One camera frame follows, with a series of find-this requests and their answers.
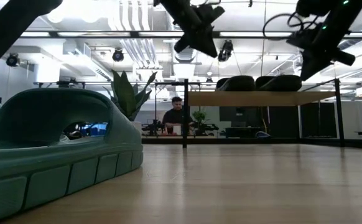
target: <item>white ceiling pipe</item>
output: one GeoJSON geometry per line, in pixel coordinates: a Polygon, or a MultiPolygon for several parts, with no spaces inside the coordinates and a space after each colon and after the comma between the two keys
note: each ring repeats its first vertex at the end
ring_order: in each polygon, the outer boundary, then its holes
{"type": "MultiPolygon", "coordinates": [[[[142,23],[142,28],[144,30],[150,30],[151,28],[149,27],[149,17],[148,17],[148,1],[147,0],[140,0],[141,2],[141,23],[142,23]]],[[[151,55],[152,55],[152,59],[155,63],[155,66],[157,68],[160,67],[159,62],[156,59],[156,52],[155,52],[155,46],[154,46],[154,42],[152,39],[145,39],[144,40],[145,43],[147,44],[147,46],[150,48],[151,51],[151,55]]]]}
{"type": "MultiPolygon", "coordinates": [[[[120,21],[120,0],[113,1],[113,4],[114,4],[113,5],[114,12],[110,14],[111,19],[108,18],[108,25],[112,30],[124,30],[120,21]]],[[[131,47],[130,41],[128,39],[126,40],[121,39],[120,43],[123,46],[123,48],[126,49],[132,61],[134,63],[137,63],[139,67],[143,67],[144,64],[141,61],[139,61],[138,58],[136,57],[136,52],[131,47]]]]}
{"type": "MultiPolygon", "coordinates": [[[[141,27],[139,25],[139,7],[138,7],[138,0],[132,0],[131,2],[131,6],[132,6],[132,26],[134,27],[135,30],[141,30],[141,27]]],[[[145,42],[145,40],[138,40],[138,46],[139,44],[141,44],[146,52],[146,56],[142,53],[141,49],[139,49],[141,51],[141,57],[144,59],[144,61],[149,61],[149,67],[154,68],[155,67],[155,63],[152,59],[151,53],[149,52],[149,48],[147,46],[147,43],[145,42]]]]}
{"type": "MultiPolygon", "coordinates": [[[[122,18],[121,18],[121,23],[123,25],[123,27],[125,28],[125,30],[132,30],[130,23],[129,23],[129,1],[128,0],[122,0],[122,8],[123,8],[123,14],[122,14],[122,18]]],[[[132,47],[132,50],[136,53],[136,58],[138,58],[138,60],[140,62],[142,62],[142,64],[144,65],[144,67],[148,67],[148,63],[144,60],[144,57],[142,55],[142,51],[141,48],[138,47],[138,43],[135,39],[131,39],[130,42],[131,44],[130,47],[132,47]]]]}

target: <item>black metal post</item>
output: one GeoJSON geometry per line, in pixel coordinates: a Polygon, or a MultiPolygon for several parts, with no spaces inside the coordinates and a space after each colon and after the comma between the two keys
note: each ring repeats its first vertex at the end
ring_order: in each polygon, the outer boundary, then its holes
{"type": "Polygon", "coordinates": [[[182,148],[187,148],[188,133],[189,133],[189,102],[188,102],[188,79],[183,81],[184,95],[183,95],[183,131],[182,131],[182,148]]]}
{"type": "Polygon", "coordinates": [[[202,90],[202,85],[199,83],[199,92],[200,90],[202,90]]]}
{"type": "Polygon", "coordinates": [[[155,83],[155,118],[154,118],[154,134],[157,136],[157,108],[156,108],[157,84],[155,83]]]}
{"type": "Polygon", "coordinates": [[[318,100],[318,132],[317,136],[320,136],[320,100],[318,100]]]}
{"type": "Polygon", "coordinates": [[[301,106],[297,106],[297,141],[300,142],[302,139],[303,127],[301,125],[301,106]]]}
{"type": "Polygon", "coordinates": [[[338,122],[338,136],[340,140],[340,147],[345,147],[344,140],[344,127],[343,127],[343,113],[341,112],[341,95],[340,95],[340,80],[335,79],[336,88],[336,108],[337,108],[337,122],[338,122]]]}

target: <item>blue object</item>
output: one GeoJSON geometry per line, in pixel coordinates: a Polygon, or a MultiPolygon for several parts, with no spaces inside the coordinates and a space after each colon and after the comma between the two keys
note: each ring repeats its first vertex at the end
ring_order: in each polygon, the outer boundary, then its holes
{"type": "Polygon", "coordinates": [[[271,136],[267,133],[265,133],[264,131],[259,131],[256,133],[256,138],[258,139],[266,139],[266,138],[270,138],[271,136]]]}

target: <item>wooden tabletop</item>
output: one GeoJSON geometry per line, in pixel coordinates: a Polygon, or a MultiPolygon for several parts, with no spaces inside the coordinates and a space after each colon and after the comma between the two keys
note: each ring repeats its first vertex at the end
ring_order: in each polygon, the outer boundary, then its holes
{"type": "Polygon", "coordinates": [[[188,94],[189,106],[299,106],[335,96],[333,91],[190,91],[188,94]]]}

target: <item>black wire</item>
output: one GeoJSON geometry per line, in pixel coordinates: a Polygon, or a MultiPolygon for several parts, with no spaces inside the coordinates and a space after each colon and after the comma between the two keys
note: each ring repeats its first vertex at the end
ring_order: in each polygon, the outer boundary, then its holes
{"type": "MultiPolygon", "coordinates": [[[[288,26],[290,27],[290,26],[300,26],[300,30],[304,30],[304,25],[303,25],[303,20],[302,19],[300,19],[298,16],[296,16],[296,13],[294,12],[294,13],[292,13],[292,14],[290,14],[290,13],[281,13],[281,14],[278,14],[278,15],[275,15],[275,16],[272,16],[270,19],[268,19],[268,21],[264,24],[264,26],[262,27],[262,35],[264,36],[264,38],[267,38],[267,36],[266,36],[266,27],[267,27],[267,25],[268,25],[268,23],[270,23],[271,21],[273,21],[274,19],[277,19],[277,18],[279,18],[279,17],[282,17],[282,16],[289,16],[289,19],[287,20],[287,22],[288,22],[288,26]],[[299,20],[300,21],[300,24],[294,24],[294,25],[290,25],[289,23],[290,23],[290,20],[291,20],[291,18],[296,18],[297,20],[299,20]]],[[[269,40],[284,40],[284,39],[287,39],[287,37],[280,37],[280,38],[268,38],[269,40]]]]}
{"type": "MultiPolygon", "coordinates": [[[[299,31],[303,31],[303,30],[307,30],[309,27],[311,27],[313,24],[315,24],[317,26],[317,23],[316,23],[316,20],[318,19],[318,16],[313,20],[313,21],[307,21],[307,22],[303,22],[303,20],[297,16],[297,12],[293,12],[292,14],[290,13],[282,13],[282,14],[278,14],[278,15],[275,15],[273,17],[271,17],[265,24],[264,26],[262,27],[262,35],[264,36],[264,38],[267,38],[266,36],[266,27],[268,25],[268,23],[270,23],[271,21],[273,21],[274,19],[277,19],[278,17],[282,17],[282,16],[288,16],[288,20],[287,20],[287,25],[291,28],[293,27],[300,27],[299,31]],[[293,18],[296,18],[299,23],[296,23],[296,24],[291,24],[291,20],[293,18]]],[[[275,37],[275,38],[268,38],[269,40],[285,40],[287,39],[288,37],[275,37]]]]}
{"type": "Polygon", "coordinates": [[[317,21],[318,18],[319,18],[319,16],[316,16],[316,17],[313,19],[313,21],[309,22],[310,24],[309,24],[305,29],[310,28],[310,26],[312,26],[313,24],[315,24],[315,25],[317,26],[318,24],[316,23],[316,21],[317,21]]]}

